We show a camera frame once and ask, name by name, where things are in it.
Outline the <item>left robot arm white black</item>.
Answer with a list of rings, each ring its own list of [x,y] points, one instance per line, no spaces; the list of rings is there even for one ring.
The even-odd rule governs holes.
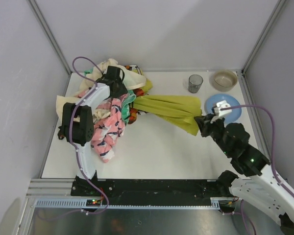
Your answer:
[[[127,93],[123,83],[125,73],[121,68],[108,66],[93,87],[87,89],[77,100],[65,102],[62,121],[58,131],[60,140],[66,139],[76,151],[78,164],[77,176],[92,179],[96,168],[91,163],[91,141],[95,134],[93,110],[109,98],[120,98]]]

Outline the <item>pink patterned cloth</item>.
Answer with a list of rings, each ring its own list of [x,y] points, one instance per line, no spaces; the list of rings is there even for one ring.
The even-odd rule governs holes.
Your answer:
[[[125,98],[126,94],[119,98],[108,98],[93,110],[96,121],[91,148],[104,163],[115,156],[113,147],[125,130],[125,122],[122,119],[122,102]]]

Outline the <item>cream yellow cloth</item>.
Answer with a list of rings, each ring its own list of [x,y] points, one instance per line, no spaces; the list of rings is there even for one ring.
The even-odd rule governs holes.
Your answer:
[[[134,90],[144,87],[148,84],[152,87],[152,83],[143,75],[143,72],[136,66],[122,66],[119,65],[115,59],[108,59],[94,66],[91,70],[84,71],[84,76],[88,79],[82,79],[82,82],[79,86],[79,90],[74,93],[73,96],[57,96],[56,98],[56,113],[58,115],[59,121],[62,121],[63,106],[65,103],[76,103],[84,96],[84,93],[92,88],[94,81],[97,81],[102,77],[101,72],[105,72],[108,66],[116,66],[121,68],[125,72],[125,79],[123,83],[125,84],[127,90]]]

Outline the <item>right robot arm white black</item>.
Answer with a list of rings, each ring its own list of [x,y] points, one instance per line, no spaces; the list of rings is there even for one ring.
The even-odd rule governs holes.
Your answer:
[[[273,164],[249,144],[250,135],[240,123],[224,125],[213,114],[196,117],[202,137],[211,137],[230,159],[235,172],[225,171],[219,179],[227,181],[229,192],[256,207],[286,235],[294,235],[294,189],[279,177]]]

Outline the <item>yellow green cloth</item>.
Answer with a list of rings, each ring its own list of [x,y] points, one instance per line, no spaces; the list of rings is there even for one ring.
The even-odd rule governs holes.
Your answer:
[[[146,84],[141,88],[144,94],[134,100],[133,108],[157,115],[187,133],[196,136],[199,127],[195,121],[195,117],[202,115],[200,99],[194,96],[184,95],[147,94],[152,87]]]

